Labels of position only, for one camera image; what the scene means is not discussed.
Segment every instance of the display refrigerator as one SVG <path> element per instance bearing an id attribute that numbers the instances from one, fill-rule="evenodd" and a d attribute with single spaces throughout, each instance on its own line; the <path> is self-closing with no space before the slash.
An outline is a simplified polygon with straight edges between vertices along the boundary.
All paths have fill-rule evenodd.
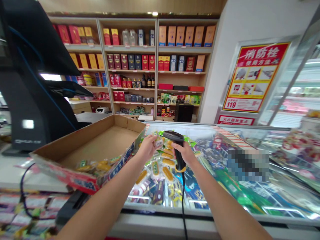
<path id="1" fill-rule="evenodd" d="M 198 161 L 274 239 L 320 239 L 320 194 L 287 166 L 278 163 L 277 151 L 289 128 L 146 122 L 145 135 L 172 130 L 185 136 Z M 237 181 L 227 169 L 228 150 L 269 150 L 268 181 Z M 153 171 L 157 162 L 159 173 Z M 162 173 L 163 158 L 155 157 L 143 170 L 147 176 L 135 184 L 110 236 L 125 239 L 183 239 L 184 217 L 189 239 L 220 239 L 206 199 L 189 167 L 185 191 L 181 174 L 169 168 L 173 179 Z M 89 196 L 75 196 L 59 212 L 60 226 Z"/>

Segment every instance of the liquor bottle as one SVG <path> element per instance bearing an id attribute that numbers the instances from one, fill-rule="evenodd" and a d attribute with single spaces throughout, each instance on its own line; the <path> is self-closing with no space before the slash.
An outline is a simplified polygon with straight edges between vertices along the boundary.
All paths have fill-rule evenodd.
<path id="1" fill-rule="evenodd" d="M 137 80 L 135 78 L 132 81 L 132 87 L 137 88 Z"/>
<path id="2" fill-rule="evenodd" d="M 154 75 L 152 75 L 152 79 L 151 79 L 151 88 L 154 88 Z"/>
<path id="3" fill-rule="evenodd" d="M 146 88 L 146 76 L 144 74 L 142 76 L 142 88 Z"/>
<path id="4" fill-rule="evenodd" d="M 151 79 L 150 79 L 150 75 L 148 75 L 148 82 L 147 82 L 147 88 L 151 88 Z"/>

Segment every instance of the red gift box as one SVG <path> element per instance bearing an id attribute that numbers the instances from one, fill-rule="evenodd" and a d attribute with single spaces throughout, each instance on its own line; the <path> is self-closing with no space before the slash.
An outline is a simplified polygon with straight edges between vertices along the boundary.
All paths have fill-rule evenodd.
<path id="1" fill-rule="evenodd" d="M 203 92 L 204 91 L 204 87 L 190 86 L 189 87 L 189 91 L 192 91 L 192 92 Z"/>
<path id="2" fill-rule="evenodd" d="M 159 83 L 159 89 L 172 90 L 173 89 L 173 84 Z"/>

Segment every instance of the shelving unit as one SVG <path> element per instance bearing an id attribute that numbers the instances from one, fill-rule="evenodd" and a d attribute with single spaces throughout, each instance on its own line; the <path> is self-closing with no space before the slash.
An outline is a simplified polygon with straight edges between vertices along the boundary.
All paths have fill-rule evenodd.
<path id="1" fill-rule="evenodd" d="M 145 107 L 145 112 L 151 113 L 151 108 L 154 109 L 154 119 L 164 121 L 174 121 L 174 117 L 157 117 L 157 108 L 162 106 L 170 106 L 170 109 L 175 109 L 175 104 L 158 104 L 157 96 L 162 92 L 172 93 L 177 95 L 198 95 L 203 96 L 203 92 L 199 91 L 181 91 L 181 90 L 162 90 L 158 88 L 159 83 L 170 83 L 173 85 L 183 86 L 205 86 L 207 81 L 207 72 L 209 70 L 210 61 L 212 57 L 212 47 L 169 47 L 159 46 L 159 26 L 211 26 L 216 25 L 218 20 L 214 19 L 157 19 L 155 17 L 139 19 L 139 18 L 78 18 L 78 17 L 49 17 L 54 24 L 75 25 L 75 26 L 90 26 L 99 36 L 99 44 L 95 45 L 78 45 L 65 44 L 66 49 L 70 53 L 102 53 L 104 61 L 104 69 L 85 69 L 80 68 L 80 71 L 87 72 L 104 72 L 106 74 L 108 87 L 84 86 L 93 93 L 107 92 L 110 96 L 110 101 L 89 101 L 91 107 L 109 107 L 114 114 L 120 112 L 121 108 L 135 108 L 136 106 Z M 138 29 L 143 29 L 146 36 L 146 45 L 144 46 L 124 46 L 124 45 L 105 45 L 103 28 L 118 29 L 120 44 L 123 44 L 122 31 L 125 29 L 134 29 L 138 33 Z M 155 46 L 149 45 L 149 31 L 155 30 Z M 123 69 L 108 69 L 107 54 L 141 54 L 155 56 L 154 70 L 123 70 Z M 194 56 L 205 55 L 205 63 L 202 72 L 179 72 L 179 71 L 158 71 L 158 56 L 170 55 Z M 121 74 L 126 78 L 142 79 L 143 74 L 154 75 L 155 88 L 123 88 L 113 87 L 110 84 L 110 74 Z M 114 101 L 113 92 L 123 91 L 129 94 L 138 94 L 146 98 L 154 98 L 154 103 L 133 103 L 124 101 Z M 194 114 L 198 117 L 200 105 L 194 105 Z M 126 115 L 130 118 L 135 118 L 135 115 Z"/>

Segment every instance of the red sign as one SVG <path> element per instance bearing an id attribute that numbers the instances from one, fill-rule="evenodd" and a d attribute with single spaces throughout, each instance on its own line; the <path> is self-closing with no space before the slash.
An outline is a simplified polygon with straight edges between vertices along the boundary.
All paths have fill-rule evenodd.
<path id="1" fill-rule="evenodd" d="M 241 47 L 222 110 L 258 113 L 289 45 Z"/>
<path id="2" fill-rule="evenodd" d="M 218 124 L 229 124 L 229 125 L 250 125 L 254 123 L 254 118 L 243 118 L 243 117 L 230 117 L 220 115 Z"/>

